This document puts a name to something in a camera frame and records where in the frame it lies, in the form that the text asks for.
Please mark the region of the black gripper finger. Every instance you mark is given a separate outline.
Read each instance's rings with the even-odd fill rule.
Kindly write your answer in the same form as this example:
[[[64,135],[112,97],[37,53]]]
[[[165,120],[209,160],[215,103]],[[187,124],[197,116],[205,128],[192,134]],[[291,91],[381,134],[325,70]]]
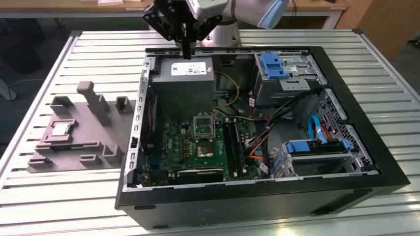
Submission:
[[[183,58],[188,59],[188,43],[184,39],[181,29],[175,26],[175,22],[168,20],[156,4],[149,5],[143,14],[143,20],[167,41],[173,40],[181,49]]]
[[[201,22],[191,18],[191,21],[187,22],[187,59],[191,59],[195,51],[196,41],[203,41],[211,31],[221,22],[221,16],[216,15],[204,19]]]

